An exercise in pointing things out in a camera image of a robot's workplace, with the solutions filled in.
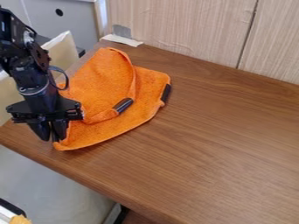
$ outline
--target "white paper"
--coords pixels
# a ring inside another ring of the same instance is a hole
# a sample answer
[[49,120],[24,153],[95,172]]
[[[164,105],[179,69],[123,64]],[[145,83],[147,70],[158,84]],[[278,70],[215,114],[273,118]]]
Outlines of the white paper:
[[143,42],[136,41],[131,38],[123,38],[123,37],[117,36],[115,34],[108,34],[105,37],[102,37],[101,39],[113,41],[116,43],[122,43],[122,44],[125,44],[128,46],[133,46],[133,47],[137,47],[137,46],[143,44]]

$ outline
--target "wood grain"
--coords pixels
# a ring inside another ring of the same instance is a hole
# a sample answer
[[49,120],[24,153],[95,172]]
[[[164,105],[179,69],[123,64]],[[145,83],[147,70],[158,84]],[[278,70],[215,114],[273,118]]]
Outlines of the wood grain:
[[260,0],[240,69],[299,83],[299,2]]
[[134,213],[130,211],[127,214],[126,219],[123,221],[122,224],[158,224],[158,223],[148,220],[147,218],[141,216],[138,213]]
[[101,46],[170,75],[169,103],[153,120],[66,152],[7,122],[0,144],[158,223],[298,222],[298,86],[147,45]]
[[236,67],[256,0],[112,0],[108,28],[175,53]]

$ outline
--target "white cabinet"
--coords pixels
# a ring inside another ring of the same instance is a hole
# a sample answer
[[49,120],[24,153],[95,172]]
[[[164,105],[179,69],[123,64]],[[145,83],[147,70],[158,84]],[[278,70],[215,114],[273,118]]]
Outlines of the white cabinet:
[[31,26],[38,34],[54,38],[61,32],[71,31],[76,46],[86,50],[91,49],[98,41],[94,1],[23,1]]

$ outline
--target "floor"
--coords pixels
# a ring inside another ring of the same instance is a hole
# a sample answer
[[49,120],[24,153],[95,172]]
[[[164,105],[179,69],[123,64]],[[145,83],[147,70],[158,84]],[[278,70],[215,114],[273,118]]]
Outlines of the floor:
[[114,202],[0,144],[0,198],[32,223],[100,224]]

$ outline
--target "black cable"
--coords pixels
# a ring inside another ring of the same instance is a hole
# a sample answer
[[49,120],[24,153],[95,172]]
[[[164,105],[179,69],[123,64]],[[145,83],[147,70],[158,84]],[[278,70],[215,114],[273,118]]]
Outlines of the black cable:
[[31,28],[29,25],[25,25],[25,27],[30,30],[31,32],[33,32],[34,38],[36,38],[36,36],[38,35],[37,32],[35,30],[33,30],[33,28]]
[[61,90],[61,91],[63,91],[63,90],[67,90],[68,87],[69,87],[69,85],[70,85],[70,80],[68,79],[68,76],[66,75],[65,71],[63,71],[61,68],[59,68],[59,67],[57,67],[57,66],[49,66],[48,69],[49,69],[50,71],[59,72],[59,73],[62,73],[62,74],[65,75],[65,77],[66,77],[66,84],[65,84],[65,86],[64,86],[63,88],[60,88],[60,87],[56,86],[55,83],[52,83],[52,79],[49,79],[49,81],[50,81],[50,84],[51,84],[52,86],[54,86],[55,88],[57,88],[58,90]]

